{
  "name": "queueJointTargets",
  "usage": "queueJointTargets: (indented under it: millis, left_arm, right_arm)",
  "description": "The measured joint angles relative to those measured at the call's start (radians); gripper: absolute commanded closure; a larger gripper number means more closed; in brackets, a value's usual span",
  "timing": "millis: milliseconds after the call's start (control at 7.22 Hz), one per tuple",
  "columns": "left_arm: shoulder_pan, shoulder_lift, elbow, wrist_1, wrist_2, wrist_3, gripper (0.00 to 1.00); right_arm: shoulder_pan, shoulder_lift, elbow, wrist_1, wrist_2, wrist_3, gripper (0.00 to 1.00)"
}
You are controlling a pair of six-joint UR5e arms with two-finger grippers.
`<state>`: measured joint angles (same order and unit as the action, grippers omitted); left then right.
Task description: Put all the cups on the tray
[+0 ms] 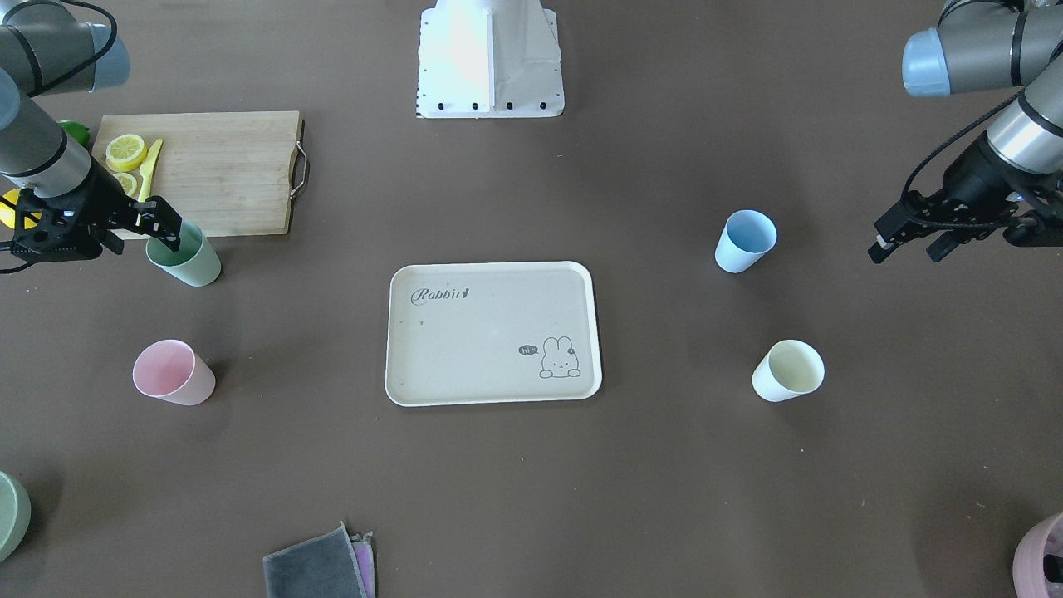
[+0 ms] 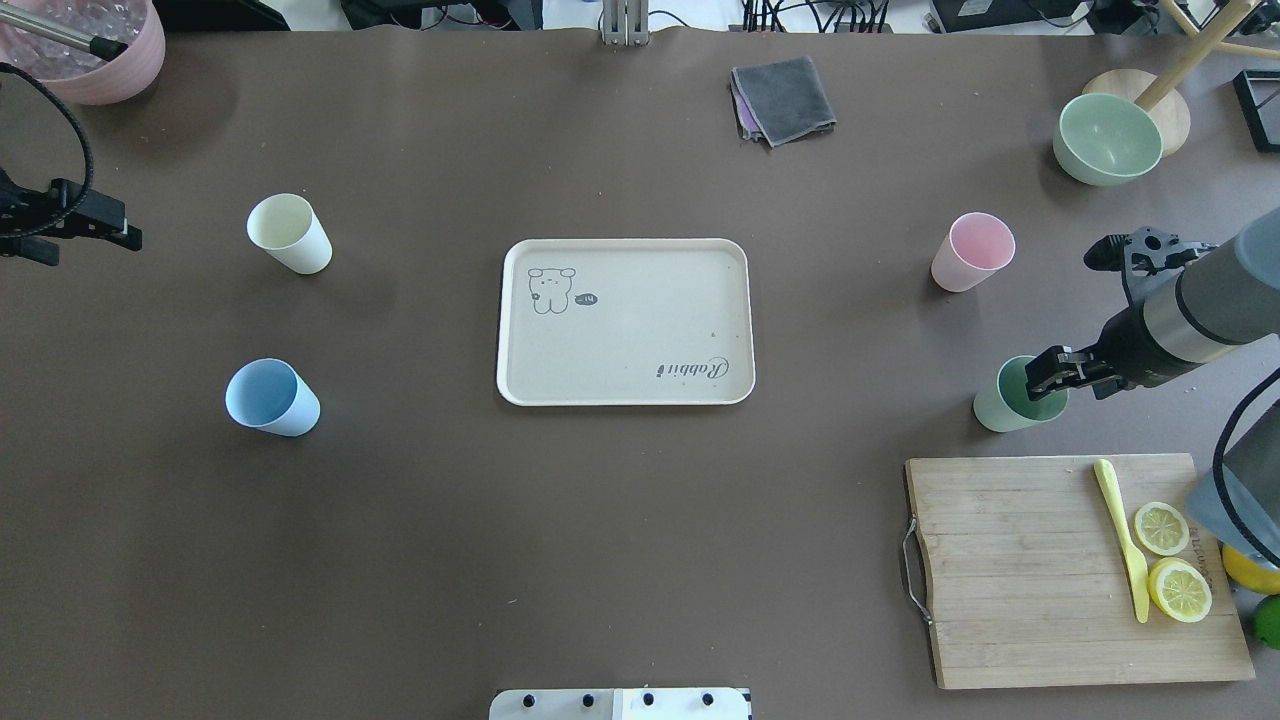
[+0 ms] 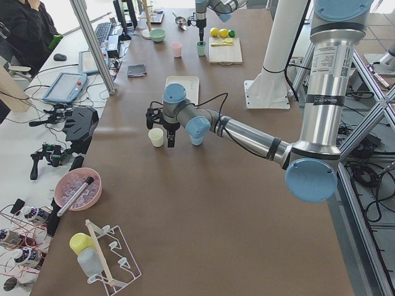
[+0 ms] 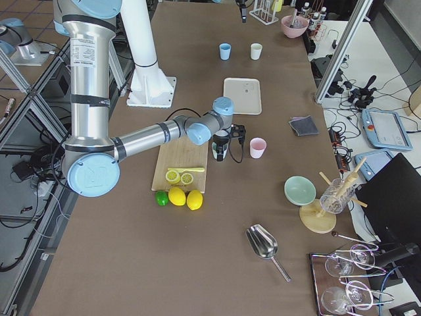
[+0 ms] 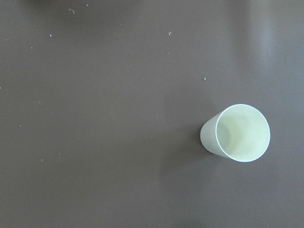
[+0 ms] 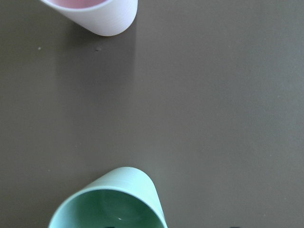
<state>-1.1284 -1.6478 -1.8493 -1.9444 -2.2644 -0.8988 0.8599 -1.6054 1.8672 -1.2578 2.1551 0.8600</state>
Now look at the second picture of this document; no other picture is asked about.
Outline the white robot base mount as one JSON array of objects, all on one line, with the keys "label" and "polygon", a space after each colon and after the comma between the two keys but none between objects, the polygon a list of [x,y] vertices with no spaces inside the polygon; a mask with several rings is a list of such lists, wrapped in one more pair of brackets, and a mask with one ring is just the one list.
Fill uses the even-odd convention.
[{"label": "white robot base mount", "polygon": [[750,691],[732,687],[508,689],[489,719],[751,719]]}]

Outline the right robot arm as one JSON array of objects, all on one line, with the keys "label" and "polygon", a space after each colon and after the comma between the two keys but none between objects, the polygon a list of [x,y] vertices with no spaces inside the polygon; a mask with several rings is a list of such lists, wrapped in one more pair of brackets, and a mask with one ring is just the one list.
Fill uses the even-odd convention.
[{"label": "right robot arm", "polygon": [[[1279,328],[1279,215],[1270,211],[1221,245],[1190,242],[1151,227],[1108,234],[1084,256],[1096,272],[1117,272],[1128,306],[1080,351],[1053,346],[1027,365],[1038,400],[1091,387],[1107,398],[1155,388]],[[1231,411],[1210,471],[1188,495],[1187,511],[1245,557],[1277,565],[1279,410],[1270,407],[1243,436],[1245,410],[1277,383],[1270,375]]]}]

